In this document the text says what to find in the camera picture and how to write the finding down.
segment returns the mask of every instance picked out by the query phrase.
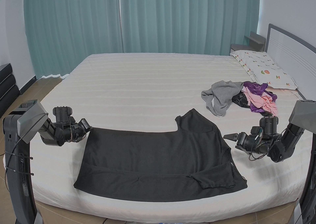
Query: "white headboard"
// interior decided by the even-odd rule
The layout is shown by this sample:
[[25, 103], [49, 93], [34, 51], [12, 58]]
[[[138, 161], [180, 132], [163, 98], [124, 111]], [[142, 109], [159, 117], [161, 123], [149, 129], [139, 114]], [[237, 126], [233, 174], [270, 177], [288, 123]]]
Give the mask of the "white headboard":
[[301, 38], [269, 24], [265, 51], [298, 85], [305, 99], [316, 100], [316, 48]]

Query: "gray knit garment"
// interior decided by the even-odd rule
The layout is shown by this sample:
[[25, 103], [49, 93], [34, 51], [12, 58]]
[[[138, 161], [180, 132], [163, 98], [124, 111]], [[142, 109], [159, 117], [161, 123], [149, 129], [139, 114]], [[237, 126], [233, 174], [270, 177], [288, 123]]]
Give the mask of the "gray knit garment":
[[212, 84], [207, 91], [202, 91], [201, 97], [206, 107], [216, 116], [222, 117], [232, 103], [232, 97], [237, 95], [244, 83], [219, 81]]

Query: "bed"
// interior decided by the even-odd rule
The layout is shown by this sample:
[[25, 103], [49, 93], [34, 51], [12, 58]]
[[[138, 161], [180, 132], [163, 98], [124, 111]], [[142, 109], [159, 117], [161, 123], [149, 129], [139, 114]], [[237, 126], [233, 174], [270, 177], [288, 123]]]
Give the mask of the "bed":
[[[222, 118], [206, 109], [200, 93], [220, 80], [251, 79], [232, 56], [97, 54], [87, 57], [41, 103], [53, 120], [53, 107], [70, 106], [77, 121], [84, 117], [93, 127], [117, 130], [174, 131], [176, 116], [192, 108], [215, 123], [222, 135], [249, 132], [252, 126], [259, 125], [260, 114], [235, 104]], [[302, 97], [297, 91], [272, 91], [278, 96], [278, 131], [281, 132], [288, 124], [295, 102]], [[235, 142], [226, 142], [239, 172], [247, 179], [247, 189], [184, 202], [133, 202], [103, 198], [73, 187], [86, 140], [53, 147], [46, 146], [37, 134], [30, 149], [34, 158], [31, 161], [34, 196], [40, 202], [68, 210], [149, 223], [212, 222], [279, 206], [300, 197], [310, 159], [310, 132], [302, 135], [293, 156], [280, 163], [273, 163], [267, 157], [250, 162], [244, 152], [235, 149]]]

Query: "pile of clothes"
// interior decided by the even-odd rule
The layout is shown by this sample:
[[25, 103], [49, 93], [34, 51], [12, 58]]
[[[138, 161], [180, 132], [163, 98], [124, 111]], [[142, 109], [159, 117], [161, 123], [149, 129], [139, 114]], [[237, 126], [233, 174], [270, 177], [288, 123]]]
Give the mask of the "pile of clothes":
[[232, 102], [263, 116], [277, 116], [277, 95], [267, 91], [267, 87], [268, 84], [222, 80], [202, 91], [201, 97], [206, 102], [206, 107], [218, 117], [225, 114]]

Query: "curtain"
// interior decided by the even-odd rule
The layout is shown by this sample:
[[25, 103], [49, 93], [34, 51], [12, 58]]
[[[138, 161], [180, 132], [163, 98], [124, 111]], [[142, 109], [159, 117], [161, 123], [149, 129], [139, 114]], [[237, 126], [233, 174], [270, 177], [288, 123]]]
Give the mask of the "curtain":
[[257, 32], [260, 0], [121, 0], [124, 52], [229, 55]]
[[91, 54], [123, 52], [119, 0], [24, 0], [37, 78], [70, 73]]

